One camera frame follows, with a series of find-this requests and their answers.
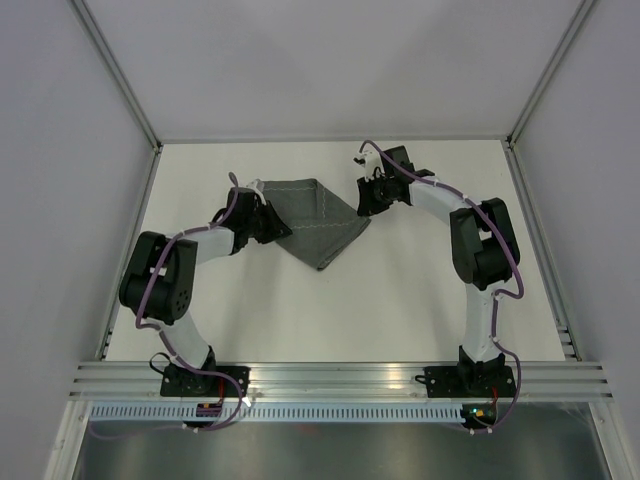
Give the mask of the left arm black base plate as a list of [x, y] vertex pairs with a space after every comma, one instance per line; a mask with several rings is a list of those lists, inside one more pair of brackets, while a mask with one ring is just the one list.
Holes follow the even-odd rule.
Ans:
[[[248, 366], [219, 365], [217, 371], [233, 378], [240, 386], [242, 396], [246, 395], [250, 383]], [[169, 364], [163, 371], [160, 396], [237, 398], [238, 391], [230, 380], [220, 376], [197, 375], [182, 367]]]

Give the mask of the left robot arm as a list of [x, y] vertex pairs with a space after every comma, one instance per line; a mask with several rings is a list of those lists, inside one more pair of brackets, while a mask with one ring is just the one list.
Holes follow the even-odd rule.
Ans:
[[229, 191], [227, 205], [205, 226], [172, 236], [141, 233], [119, 287], [119, 302], [135, 315], [135, 327], [158, 334], [169, 358], [185, 369], [184, 385], [206, 396], [218, 384], [213, 347], [190, 313], [196, 268], [239, 253], [253, 240], [269, 244], [292, 230], [254, 181]]

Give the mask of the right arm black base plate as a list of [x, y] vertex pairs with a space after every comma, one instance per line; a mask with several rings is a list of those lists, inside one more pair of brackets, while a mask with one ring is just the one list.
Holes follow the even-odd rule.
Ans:
[[493, 371], [464, 371], [458, 366], [425, 367], [413, 379], [426, 388], [429, 398], [513, 398], [516, 380], [510, 367]]

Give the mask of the grey cloth napkin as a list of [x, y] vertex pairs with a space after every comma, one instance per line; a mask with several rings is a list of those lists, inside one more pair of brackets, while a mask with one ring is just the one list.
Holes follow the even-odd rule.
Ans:
[[316, 271], [326, 269], [371, 223], [314, 178], [266, 181], [263, 194], [292, 231], [277, 244]]

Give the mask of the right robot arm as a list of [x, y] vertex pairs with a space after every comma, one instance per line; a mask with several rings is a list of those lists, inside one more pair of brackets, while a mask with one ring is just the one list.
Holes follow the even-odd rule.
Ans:
[[512, 392], [507, 354], [496, 344], [497, 313], [507, 282], [516, 281], [514, 299], [523, 297], [524, 285], [506, 203], [500, 198], [473, 201], [433, 172], [416, 169], [403, 146], [383, 150], [366, 140], [354, 161], [364, 169], [357, 181], [359, 215], [378, 215], [401, 202], [429, 212], [449, 228], [453, 267], [466, 288], [466, 325], [456, 366], [425, 371], [430, 395], [486, 395], [493, 388]]

